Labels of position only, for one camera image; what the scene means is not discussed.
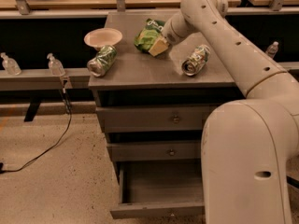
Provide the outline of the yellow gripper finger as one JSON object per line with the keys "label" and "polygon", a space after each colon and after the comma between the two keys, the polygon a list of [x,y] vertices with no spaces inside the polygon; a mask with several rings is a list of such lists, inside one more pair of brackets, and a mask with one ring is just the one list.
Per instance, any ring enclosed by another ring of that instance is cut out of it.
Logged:
{"label": "yellow gripper finger", "polygon": [[168,50],[170,44],[167,39],[159,35],[150,45],[149,47],[149,54],[153,57],[158,56],[159,54]]}

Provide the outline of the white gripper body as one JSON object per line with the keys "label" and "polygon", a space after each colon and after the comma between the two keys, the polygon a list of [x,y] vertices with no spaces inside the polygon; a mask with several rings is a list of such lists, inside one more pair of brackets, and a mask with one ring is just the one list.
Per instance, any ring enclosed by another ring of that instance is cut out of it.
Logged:
{"label": "white gripper body", "polygon": [[179,11],[174,14],[164,25],[162,30],[163,37],[171,45],[176,45],[187,38],[191,33],[189,24],[185,21]]}

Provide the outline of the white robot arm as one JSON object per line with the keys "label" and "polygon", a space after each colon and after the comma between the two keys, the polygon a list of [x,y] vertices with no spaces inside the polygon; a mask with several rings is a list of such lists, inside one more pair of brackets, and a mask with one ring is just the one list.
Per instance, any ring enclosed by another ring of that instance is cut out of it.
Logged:
{"label": "white robot arm", "polygon": [[201,166],[206,224],[292,224],[287,162],[299,149],[299,82],[224,18],[227,0],[181,0],[169,45],[199,32],[243,99],[206,120]]}

